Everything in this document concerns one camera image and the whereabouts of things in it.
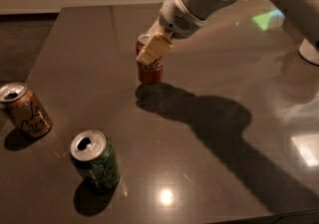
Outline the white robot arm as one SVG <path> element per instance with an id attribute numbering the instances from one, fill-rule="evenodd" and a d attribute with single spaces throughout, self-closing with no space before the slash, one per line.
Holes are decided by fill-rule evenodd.
<path id="1" fill-rule="evenodd" d="M 172 41 L 197 32 L 218 10 L 238 0 L 164 0 L 137 61 L 149 65 L 169 52 Z M 319 65 L 319 0 L 268 0 L 303 36 L 300 56 Z"/>

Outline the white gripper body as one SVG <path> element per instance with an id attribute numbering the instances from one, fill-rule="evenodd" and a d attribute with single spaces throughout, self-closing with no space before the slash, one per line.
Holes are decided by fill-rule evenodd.
<path id="1" fill-rule="evenodd" d="M 206 0 L 164 0 L 159 16 L 149 32 L 162 33 L 168 39 L 185 39 L 200 29 L 206 21 Z"/>

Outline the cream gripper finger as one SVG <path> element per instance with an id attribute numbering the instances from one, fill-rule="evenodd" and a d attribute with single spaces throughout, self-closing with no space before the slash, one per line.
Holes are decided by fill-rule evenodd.
<path id="1" fill-rule="evenodd" d="M 165 34 L 160 32 L 151 33 L 146 43 L 139 50 L 137 61 L 148 66 L 167 54 L 171 48 L 171 41 Z"/>

